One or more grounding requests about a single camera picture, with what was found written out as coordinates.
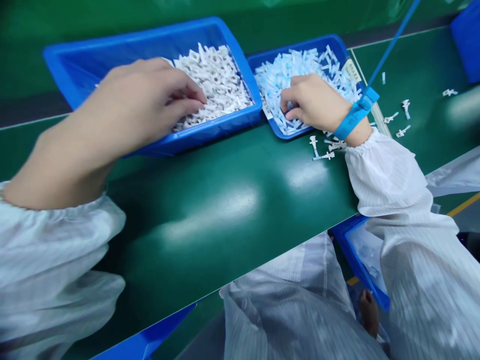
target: pile of blue and white parts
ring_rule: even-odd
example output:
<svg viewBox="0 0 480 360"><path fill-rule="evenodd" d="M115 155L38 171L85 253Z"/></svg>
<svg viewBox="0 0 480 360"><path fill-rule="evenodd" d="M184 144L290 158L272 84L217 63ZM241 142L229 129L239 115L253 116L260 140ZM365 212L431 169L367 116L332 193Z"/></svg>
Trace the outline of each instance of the pile of blue and white parts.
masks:
<svg viewBox="0 0 480 360"><path fill-rule="evenodd" d="M340 69L340 62L327 45L319 56L316 48L304 51L289 50L278 54L273 63L264 62L255 69L255 79L275 123L280 131L287 136L293 135L305 128L301 120L288 121L280 109L280 95L283 89L290 87L294 76L316 73L332 88L352 104L361 97L361 89L351 79L347 71Z"/></svg>

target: paper label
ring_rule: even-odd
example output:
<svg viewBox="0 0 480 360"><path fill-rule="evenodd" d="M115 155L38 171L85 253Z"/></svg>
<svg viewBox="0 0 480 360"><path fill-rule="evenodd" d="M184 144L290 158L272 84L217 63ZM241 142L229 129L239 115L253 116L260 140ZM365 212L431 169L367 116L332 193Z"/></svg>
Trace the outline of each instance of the paper label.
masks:
<svg viewBox="0 0 480 360"><path fill-rule="evenodd" d="M260 94L260 97L261 97L261 105L262 105L263 113L265 114L266 119L267 120L273 119L274 116L272 115L272 112L270 111L269 106L267 105L267 102L265 101L264 96L262 94Z"/></svg>
<svg viewBox="0 0 480 360"><path fill-rule="evenodd" d="M354 61L352 59L348 59L345 65L343 65L343 67L341 68L341 70L346 71L348 76L350 76L350 78L354 81L355 84L362 81L362 78L360 77L360 74L355 67Z"/></svg>

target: green table surface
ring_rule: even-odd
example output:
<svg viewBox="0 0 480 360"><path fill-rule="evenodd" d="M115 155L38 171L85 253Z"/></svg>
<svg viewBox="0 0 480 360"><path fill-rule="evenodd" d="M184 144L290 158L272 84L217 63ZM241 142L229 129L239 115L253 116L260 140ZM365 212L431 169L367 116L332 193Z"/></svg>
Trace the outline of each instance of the green table surface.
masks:
<svg viewBox="0 0 480 360"><path fill-rule="evenodd" d="M367 78L386 46L354 49ZM480 145L470 125L455 122L455 101L470 101L469 93L442 97L447 88L469 88L448 28L400 39L382 71L386 85L373 84L380 108L384 116L400 112L389 125L393 136L412 125L399 142L425 174ZM0 131L1 179L56 121ZM121 160L108 191L127 221L96 268L122 275L127 286L111 321L66 358L92 357L354 215L344 156L312 161L312 134L321 132L285 142L264 122L173 158Z"/></svg>

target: blue wrist strap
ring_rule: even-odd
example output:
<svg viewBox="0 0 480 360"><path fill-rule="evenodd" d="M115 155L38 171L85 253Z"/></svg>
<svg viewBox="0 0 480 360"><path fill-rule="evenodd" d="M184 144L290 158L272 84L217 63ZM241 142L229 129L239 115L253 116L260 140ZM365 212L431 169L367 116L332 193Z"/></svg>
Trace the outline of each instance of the blue wrist strap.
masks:
<svg viewBox="0 0 480 360"><path fill-rule="evenodd" d="M370 86L367 87L360 100L353 104L350 112L335 131L335 136L340 140L345 140L359 122L369 114L372 106L377 102L379 97L380 95L378 95L375 90Z"/></svg>

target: person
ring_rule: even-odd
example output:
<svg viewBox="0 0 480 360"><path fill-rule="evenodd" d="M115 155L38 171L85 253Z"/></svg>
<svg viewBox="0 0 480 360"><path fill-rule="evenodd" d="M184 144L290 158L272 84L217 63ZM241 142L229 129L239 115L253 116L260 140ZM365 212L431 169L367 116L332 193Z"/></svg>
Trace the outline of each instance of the person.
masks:
<svg viewBox="0 0 480 360"><path fill-rule="evenodd" d="M0 185L3 359L60 359L109 320L125 282L91 268L125 214L105 194L107 174L205 102L186 74L161 59L115 68ZM329 132L351 108L315 74L292 78L281 94L285 112L288 102L298 106L287 119ZM367 118L346 143L358 210L384 240L392 358L477 359L480 267L457 240L455 222L430 212L432 195L414 156ZM386 359L355 320L326 233L226 285L221 296L219 359ZM207 353L214 350L195 358L215 359Z"/></svg>

